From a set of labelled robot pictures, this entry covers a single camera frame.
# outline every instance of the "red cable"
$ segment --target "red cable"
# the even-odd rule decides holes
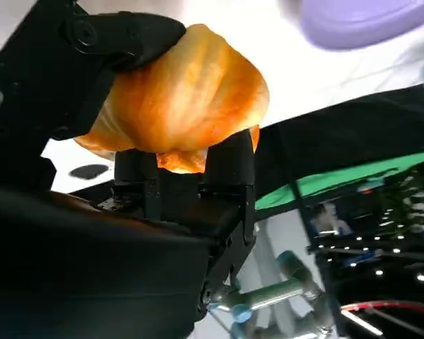
[[[400,309],[412,309],[414,311],[424,314],[424,304],[418,302],[401,302],[396,300],[377,300],[373,302],[358,302],[356,304],[344,305],[342,310],[358,311],[360,309],[379,308],[379,307],[393,307]]]

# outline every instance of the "cable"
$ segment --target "cable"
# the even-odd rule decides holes
[[[232,338],[232,339],[237,339],[233,334],[232,334],[232,332],[231,332],[231,330],[228,328],[228,327],[226,327],[226,325],[225,325],[225,323],[223,323],[222,321],[221,321],[221,319],[220,318],[218,318],[213,312],[211,312],[211,311],[207,311],[207,313],[209,313],[211,316],[212,316],[212,318],[214,318],[215,319],[215,321],[222,327],[222,329],[223,330],[225,330],[229,335],[230,335],[230,337]]]
[[[424,304],[420,302],[408,302],[400,300],[376,300],[371,302],[358,302],[356,304],[348,304],[341,307],[345,311],[359,311],[360,309],[393,307],[400,309],[412,309],[424,314]]]

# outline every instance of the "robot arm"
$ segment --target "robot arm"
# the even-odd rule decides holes
[[[50,192],[56,170],[40,156],[50,138],[89,131],[116,72],[184,32],[161,16],[39,0],[1,50],[0,338],[186,338],[237,275],[254,244],[248,131],[209,149],[177,224],[160,220],[154,154],[118,153],[96,204]]]

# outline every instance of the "crumpled orange fabric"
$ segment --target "crumpled orange fabric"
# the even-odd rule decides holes
[[[158,166],[177,173],[203,172],[207,147],[251,129],[269,104],[261,73],[220,35],[193,25],[149,65],[119,74],[92,129],[76,138],[110,157],[137,148],[157,153]]]

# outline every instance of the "ceiling light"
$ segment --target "ceiling light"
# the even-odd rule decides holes
[[[295,337],[293,339],[314,339],[314,338],[317,338],[317,334],[306,333],[306,334],[299,335],[298,337]]]
[[[418,279],[419,281],[421,281],[421,282],[424,282],[424,275],[423,274],[418,274],[417,276],[416,276],[416,279]]]
[[[368,331],[374,333],[375,335],[378,335],[378,336],[383,335],[383,332],[381,332],[381,330],[379,330],[378,328],[372,326],[370,323],[362,320],[361,318],[357,317],[355,314],[350,313],[349,311],[346,311],[346,310],[342,310],[341,311],[341,314],[343,316],[345,316],[346,318],[349,318],[354,323],[357,323],[358,325],[366,328]]]

